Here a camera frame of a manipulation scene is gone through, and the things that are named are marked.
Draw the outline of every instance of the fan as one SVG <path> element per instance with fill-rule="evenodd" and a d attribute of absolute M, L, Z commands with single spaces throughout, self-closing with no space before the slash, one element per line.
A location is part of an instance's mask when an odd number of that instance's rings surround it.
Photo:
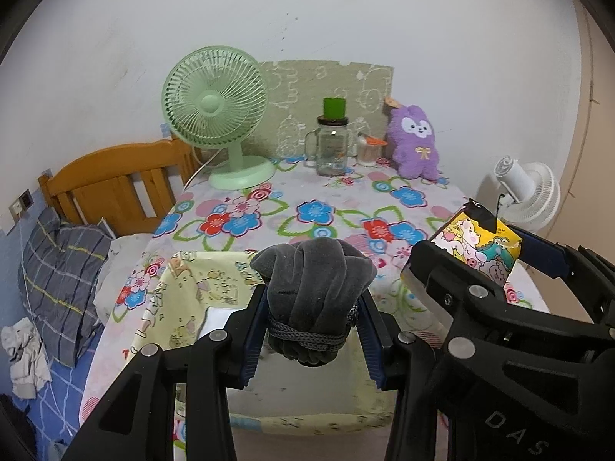
<path fill-rule="evenodd" d="M 560 205 L 560 185 L 546 164 L 520 165 L 505 156 L 493 172 L 509 193 L 501 211 L 505 222 L 536 232 L 553 219 Z"/>
<path fill-rule="evenodd" d="M 224 191 L 257 186 L 275 173 L 267 158 L 244 156 L 241 150 L 266 106 L 267 86 L 258 63 L 229 46 L 206 46 L 187 55 L 162 88 L 162 110 L 173 133 L 194 147 L 228 148 L 228 161 L 216 166 L 209 179 Z"/>

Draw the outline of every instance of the fan base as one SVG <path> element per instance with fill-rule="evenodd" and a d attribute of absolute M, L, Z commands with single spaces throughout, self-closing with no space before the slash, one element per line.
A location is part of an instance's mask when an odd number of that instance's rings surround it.
<path fill-rule="evenodd" d="M 242 161 L 239 171 L 231 171 L 228 161 L 216 166 L 209 177 L 210 185 L 221 191 L 238 191 L 262 184 L 276 172 L 273 163 L 262 156 L 244 156 Z"/>

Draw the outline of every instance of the green desk fan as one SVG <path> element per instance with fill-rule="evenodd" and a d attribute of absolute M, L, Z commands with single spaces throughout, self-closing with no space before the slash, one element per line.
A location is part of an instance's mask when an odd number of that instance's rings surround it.
<path fill-rule="evenodd" d="M 261 156 L 244 156 L 241 141 L 267 106 L 267 86 L 258 63 L 229 46 L 206 46 L 184 57 L 167 76 L 162 110 L 171 131 L 202 149 L 228 148 L 228 161 L 211 171 L 212 187 L 234 191 L 257 186 L 275 173 Z"/>

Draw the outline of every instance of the gray velvet pouch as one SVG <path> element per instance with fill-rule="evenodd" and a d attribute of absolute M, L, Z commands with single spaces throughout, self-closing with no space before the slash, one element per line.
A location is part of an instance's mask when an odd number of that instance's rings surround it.
<path fill-rule="evenodd" d="M 270 346 L 305 366 L 335 359 L 377 272 L 360 251 L 331 238 L 270 246 L 250 266 L 268 285 Z"/>

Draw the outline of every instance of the blue bed sheet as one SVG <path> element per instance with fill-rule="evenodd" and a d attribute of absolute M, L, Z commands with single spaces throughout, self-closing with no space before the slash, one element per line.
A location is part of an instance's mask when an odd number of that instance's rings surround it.
<path fill-rule="evenodd" d="M 90 372 L 91 360 L 103 329 L 101 326 L 96 332 L 90 346 L 79 358 L 75 368 L 67 368 L 58 361 L 51 364 L 52 381 L 45 384 L 36 399 L 21 400 L 13 396 L 15 405 L 22 410 L 30 405 L 28 417 L 36 428 L 36 448 L 39 461 L 47 461 L 47 451 L 51 442 L 63 440 L 66 445 L 69 445 L 79 429 L 79 407 L 85 380 Z M 60 411 L 56 408 L 54 395 Z"/>

